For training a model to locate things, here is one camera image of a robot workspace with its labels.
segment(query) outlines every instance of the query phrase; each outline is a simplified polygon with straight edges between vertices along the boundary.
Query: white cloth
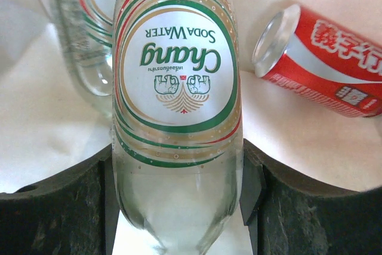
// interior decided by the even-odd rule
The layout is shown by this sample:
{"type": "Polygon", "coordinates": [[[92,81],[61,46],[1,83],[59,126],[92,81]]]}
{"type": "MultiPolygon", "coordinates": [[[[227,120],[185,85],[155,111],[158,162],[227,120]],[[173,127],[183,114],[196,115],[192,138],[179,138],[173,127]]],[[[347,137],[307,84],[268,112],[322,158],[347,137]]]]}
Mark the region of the white cloth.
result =
{"type": "MultiPolygon", "coordinates": [[[[241,68],[250,70],[250,51],[280,0],[233,1],[241,68]]],[[[382,41],[379,0],[301,1],[382,41]]],[[[52,176],[110,142],[109,123],[73,87],[44,3],[0,0],[0,192],[52,176]]],[[[251,72],[241,77],[248,140],[318,180],[357,191],[382,185],[381,117],[345,118],[251,72]]],[[[114,249],[119,254],[153,254],[122,216],[114,249]]],[[[208,254],[252,254],[240,209],[208,254]]]]}

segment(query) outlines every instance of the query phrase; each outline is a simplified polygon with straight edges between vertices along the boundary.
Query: can rim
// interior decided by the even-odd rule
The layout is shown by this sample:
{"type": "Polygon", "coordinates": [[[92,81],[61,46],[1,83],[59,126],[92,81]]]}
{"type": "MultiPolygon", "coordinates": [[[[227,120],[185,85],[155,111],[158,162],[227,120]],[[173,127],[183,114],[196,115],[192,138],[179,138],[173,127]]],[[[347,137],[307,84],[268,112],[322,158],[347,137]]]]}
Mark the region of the can rim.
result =
{"type": "Polygon", "coordinates": [[[280,60],[300,21],[301,7],[293,4],[278,12],[258,39],[252,55],[255,74],[262,78],[280,60]]]}

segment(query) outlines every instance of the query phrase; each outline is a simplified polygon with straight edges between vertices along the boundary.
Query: red can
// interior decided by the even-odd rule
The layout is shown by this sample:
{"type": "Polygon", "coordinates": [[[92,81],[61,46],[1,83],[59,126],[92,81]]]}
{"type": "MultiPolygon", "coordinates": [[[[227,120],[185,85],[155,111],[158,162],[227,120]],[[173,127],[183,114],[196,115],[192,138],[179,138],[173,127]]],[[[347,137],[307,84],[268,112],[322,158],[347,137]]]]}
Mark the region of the red can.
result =
{"type": "Polygon", "coordinates": [[[298,4],[257,42],[255,74],[348,117],[382,113],[382,47],[298,4]]]}

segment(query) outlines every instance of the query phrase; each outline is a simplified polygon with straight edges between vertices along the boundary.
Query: bottle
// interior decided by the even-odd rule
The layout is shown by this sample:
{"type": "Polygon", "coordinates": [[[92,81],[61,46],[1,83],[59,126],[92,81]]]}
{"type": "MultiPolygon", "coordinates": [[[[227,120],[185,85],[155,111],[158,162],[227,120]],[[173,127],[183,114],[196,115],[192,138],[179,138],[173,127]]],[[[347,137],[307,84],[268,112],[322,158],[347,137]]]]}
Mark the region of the bottle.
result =
{"type": "Polygon", "coordinates": [[[116,0],[49,0],[61,48],[80,94],[112,114],[112,22],[116,0]]]}
{"type": "Polygon", "coordinates": [[[205,254],[238,205],[238,57],[231,0],[116,2],[116,191],[158,254],[205,254]]]}

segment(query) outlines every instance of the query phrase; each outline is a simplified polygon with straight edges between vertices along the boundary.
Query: white wave stripe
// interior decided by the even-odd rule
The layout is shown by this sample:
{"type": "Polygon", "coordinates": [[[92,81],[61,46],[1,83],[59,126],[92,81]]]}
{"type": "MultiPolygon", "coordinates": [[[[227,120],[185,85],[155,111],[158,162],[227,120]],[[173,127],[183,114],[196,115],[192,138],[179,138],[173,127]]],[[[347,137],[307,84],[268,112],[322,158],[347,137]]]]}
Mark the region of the white wave stripe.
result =
{"type": "Polygon", "coordinates": [[[382,84],[382,81],[366,81],[333,69],[310,52],[296,34],[292,35],[286,48],[286,54],[303,69],[329,81],[344,84],[382,84]]]}

